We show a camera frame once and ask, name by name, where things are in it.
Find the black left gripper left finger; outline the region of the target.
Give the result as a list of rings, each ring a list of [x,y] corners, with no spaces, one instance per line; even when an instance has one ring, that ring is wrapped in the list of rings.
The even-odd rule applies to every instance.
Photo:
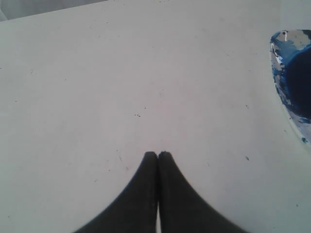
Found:
[[[155,233],[157,217],[157,155],[148,151],[118,197],[79,233]]]

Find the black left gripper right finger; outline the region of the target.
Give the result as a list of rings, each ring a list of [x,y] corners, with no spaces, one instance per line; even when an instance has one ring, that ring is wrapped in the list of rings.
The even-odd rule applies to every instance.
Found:
[[[243,232],[200,197],[167,151],[158,156],[158,175],[159,216],[163,233]]]

